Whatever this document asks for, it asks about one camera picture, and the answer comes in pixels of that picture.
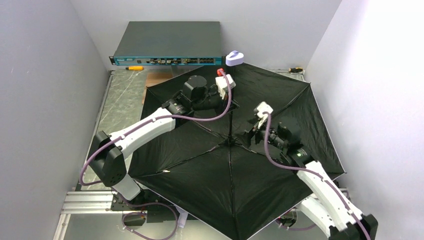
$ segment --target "black umbrella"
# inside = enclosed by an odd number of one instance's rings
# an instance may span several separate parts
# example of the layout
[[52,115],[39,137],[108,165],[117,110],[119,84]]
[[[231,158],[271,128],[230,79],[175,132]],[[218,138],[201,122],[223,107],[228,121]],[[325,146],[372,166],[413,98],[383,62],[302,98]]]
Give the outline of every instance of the black umbrella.
[[[182,88],[190,76],[215,83],[216,66],[202,66],[164,83],[148,87],[141,119],[152,114]],[[273,109],[272,119],[294,117],[302,142],[328,175],[344,173],[315,101],[311,85],[249,64],[231,72],[234,99],[240,107],[212,122],[187,122],[134,152],[129,175],[233,240],[246,240],[289,211],[312,191],[289,170],[273,166],[263,144],[246,148],[240,139],[228,143],[230,128],[242,133],[262,101]],[[216,116],[198,111],[195,117]],[[271,148],[278,159],[280,151]]]

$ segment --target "umbrella rib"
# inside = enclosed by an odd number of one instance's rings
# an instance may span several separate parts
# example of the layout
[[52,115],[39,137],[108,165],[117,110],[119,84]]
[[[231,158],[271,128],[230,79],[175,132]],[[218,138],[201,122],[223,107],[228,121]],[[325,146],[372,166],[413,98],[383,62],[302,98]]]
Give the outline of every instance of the umbrella rib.
[[304,93],[304,91],[306,90],[306,89],[308,89],[308,88],[310,88],[311,87],[311,85],[310,84],[308,84],[308,86],[306,86],[304,89],[302,89],[302,91],[300,91],[295,97],[293,97],[293,99],[289,102],[289,103],[287,103],[284,107],[282,107],[281,109],[279,109],[279,110],[276,110],[276,111],[274,111],[274,112],[272,112],[272,116],[275,116],[275,115],[278,115],[278,114],[280,114],[282,111],[284,111],[284,110],[286,110],[288,107],[290,107],[290,105],[292,105],[294,102],[295,102],[295,100],[296,99],[298,99],[303,93]]
[[247,147],[243,146],[242,144],[240,144],[240,145],[236,144],[236,146],[237,146],[237,147],[239,147],[239,148],[241,148],[241,149],[244,149],[244,150],[246,150],[246,151],[248,151],[248,152],[251,152],[251,153],[254,153],[254,154],[262,155],[262,154],[260,154],[260,153],[257,153],[257,152],[255,152],[255,151],[253,151],[253,150],[251,150],[251,149],[249,149],[249,148],[247,148]]
[[212,134],[212,135],[214,135],[215,137],[220,137],[220,138],[223,138],[223,139],[226,139],[226,137],[223,135],[223,134],[221,134],[221,133],[219,133],[219,132],[217,132],[217,131],[213,131],[213,130],[211,130],[211,129],[209,129],[209,128],[207,128],[207,127],[205,127],[205,126],[203,126],[202,124],[200,124],[200,123],[198,123],[197,121],[193,121],[199,128],[201,128],[201,129],[203,129],[203,130],[205,130],[207,133],[209,133],[209,134]]
[[192,156],[192,157],[189,157],[189,158],[187,158],[187,159],[185,159],[185,160],[182,160],[182,161],[180,161],[180,162],[177,162],[177,163],[175,163],[175,164],[173,164],[173,165],[171,165],[171,166],[168,166],[168,167],[167,167],[167,168],[165,168],[165,169],[162,169],[162,170],[157,171],[156,173],[148,174],[148,175],[142,175],[142,176],[140,176],[140,178],[143,178],[143,177],[150,177],[150,176],[155,176],[155,175],[162,174],[162,173],[164,173],[164,172],[163,172],[163,170],[168,170],[168,169],[174,168],[174,167],[176,167],[176,166],[178,166],[178,165],[185,164],[185,163],[186,163],[186,162],[188,162],[189,160],[192,160],[192,159],[195,159],[195,158],[200,157],[200,156],[202,156],[202,155],[205,155],[205,154],[207,154],[207,153],[210,153],[210,152],[214,151],[215,149],[219,148],[220,146],[221,146],[221,145],[220,145],[220,144],[218,144],[218,145],[216,145],[216,146],[212,147],[211,149],[209,149],[209,150],[207,150],[207,151],[204,151],[204,152],[200,153],[199,155]]
[[237,239],[240,239],[239,228],[237,226],[236,219],[236,198],[234,194],[234,182],[233,182],[233,163],[231,161],[231,147],[228,148],[228,166],[229,166],[229,178],[231,181],[231,214],[234,221],[235,232],[237,233]]

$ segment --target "red connector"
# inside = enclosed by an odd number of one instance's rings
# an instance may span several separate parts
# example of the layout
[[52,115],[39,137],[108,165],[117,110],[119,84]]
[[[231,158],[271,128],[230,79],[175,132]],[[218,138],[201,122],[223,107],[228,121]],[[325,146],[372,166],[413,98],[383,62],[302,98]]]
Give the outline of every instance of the red connector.
[[222,77],[223,75],[221,74],[220,70],[222,70],[224,72],[224,69],[220,68],[220,69],[216,70],[216,73],[218,74],[218,76]]

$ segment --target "screwdriver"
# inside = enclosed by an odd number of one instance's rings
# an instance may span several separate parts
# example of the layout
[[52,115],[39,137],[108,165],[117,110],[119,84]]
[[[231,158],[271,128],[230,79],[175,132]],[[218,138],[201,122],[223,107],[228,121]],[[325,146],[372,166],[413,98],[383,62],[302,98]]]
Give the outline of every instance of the screwdriver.
[[298,73],[301,73],[303,71],[304,71],[304,69],[301,68],[301,67],[294,67],[294,68],[288,69],[288,72],[291,73],[291,74],[298,74]]
[[129,66],[125,68],[126,70],[133,70],[133,71],[141,71],[144,69],[143,66]]

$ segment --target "white plastic part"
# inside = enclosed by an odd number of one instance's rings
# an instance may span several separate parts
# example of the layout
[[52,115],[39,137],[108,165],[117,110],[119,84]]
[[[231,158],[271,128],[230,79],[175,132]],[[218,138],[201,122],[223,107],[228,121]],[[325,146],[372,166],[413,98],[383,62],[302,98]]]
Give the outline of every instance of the white plastic part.
[[301,203],[296,205],[296,208],[304,213],[321,231],[329,238],[330,226],[334,226],[333,220],[329,212],[324,206],[312,196],[308,196]]
[[225,65],[227,66],[236,66],[244,62],[245,55],[238,51],[232,51],[225,57]]
[[179,212],[179,217],[178,217],[178,227],[180,228],[184,228],[186,226],[186,222],[187,222],[187,217],[189,216],[189,213],[184,211],[181,207],[179,206],[175,206],[176,210]]
[[130,175],[128,175],[128,173],[125,174],[121,181],[112,186],[112,188],[114,188],[128,201],[135,198],[141,192],[140,186],[130,177]]
[[118,142],[115,143],[117,147],[119,146],[122,147],[121,152],[123,154],[123,158],[126,159],[135,150],[137,150],[139,147],[143,146],[144,144],[148,143],[152,139],[156,138],[157,136],[161,134],[170,132],[173,129],[175,129],[175,119],[171,117],[167,117],[167,118],[157,120],[157,117],[166,116],[166,115],[171,115],[171,113],[168,110],[160,107],[154,113],[144,118],[143,120],[140,120],[125,129],[111,133],[110,139],[113,140],[113,139],[116,139],[118,136],[124,135],[124,133],[134,129],[135,127],[148,121],[149,119],[155,120],[154,122],[147,124],[146,126],[138,129],[137,131],[126,136],[124,139],[119,140]]
[[306,164],[306,169],[312,170],[314,172],[319,173],[323,180],[321,180],[318,176],[306,172],[306,171],[298,171],[297,176],[313,191],[313,193],[318,197],[319,201],[323,205],[323,207],[328,211],[331,219],[333,220],[334,226],[339,230],[343,231],[347,228],[347,223],[356,224],[355,219],[348,213],[343,202],[340,200],[337,193],[325,182],[328,181],[331,183],[337,191],[339,191],[340,195],[346,201],[349,208],[352,209],[352,212],[355,216],[361,220],[362,211],[359,210],[356,206],[354,206],[334,185],[333,181],[324,171],[323,166],[318,161],[312,161]]
[[273,108],[268,105],[266,102],[261,102],[259,105],[255,108],[255,111],[257,111],[256,116],[260,119],[258,124],[258,129],[265,123],[265,121],[268,119],[268,114],[264,114],[265,112],[271,114],[274,110]]
[[[236,82],[234,82],[230,74],[227,74],[226,77],[228,78],[231,89],[233,89],[236,86]],[[227,85],[227,81],[225,80],[225,77],[217,76],[215,77],[215,82],[216,82],[216,86],[218,87],[218,91],[219,91],[219,95],[221,96],[221,99],[224,99],[228,92],[228,85]]]

